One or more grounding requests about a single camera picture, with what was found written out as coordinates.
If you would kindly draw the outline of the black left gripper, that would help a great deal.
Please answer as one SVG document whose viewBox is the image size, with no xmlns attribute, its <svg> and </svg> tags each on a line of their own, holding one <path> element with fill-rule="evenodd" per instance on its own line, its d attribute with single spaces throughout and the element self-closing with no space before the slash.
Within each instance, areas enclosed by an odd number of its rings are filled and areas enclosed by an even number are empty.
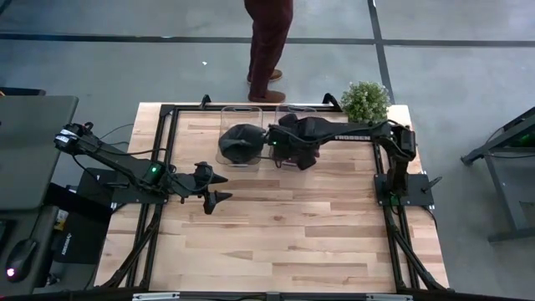
<svg viewBox="0 0 535 301">
<path fill-rule="evenodd" d="M 198 162 L 195 166 L 196 169 L 193 173 L 183 176 L 183 179 L 186 181 L 183 185 L 186 191 L 184 194 L 185 198 L 206 190 L 210 184 L 228 182 L 226 177 L 214 173 L 213 167 L 205 161 Z M 218 203 L 231 197 L 232 194 L 228 192 L 206 191 L 203 202 L 204 212 L 207 215 L 211 215 Z"/>
</svg>

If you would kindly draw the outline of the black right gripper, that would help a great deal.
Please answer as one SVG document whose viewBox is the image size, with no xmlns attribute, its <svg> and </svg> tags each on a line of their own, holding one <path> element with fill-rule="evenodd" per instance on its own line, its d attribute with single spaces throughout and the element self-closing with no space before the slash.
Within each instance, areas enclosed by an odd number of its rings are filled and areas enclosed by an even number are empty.
<svg viewBox="0 0 535 301">
<path fill-rule="evenodd" d="M 289 161 L 298 166 L 300 170 L 306 170 L 315 165 L 318 158 L 318 147 L 304 149 L 304 144 L 298 142 L 289 144 L 278 142 L 276 144 L 276 160 L 282 162 Z"/>
</svg>

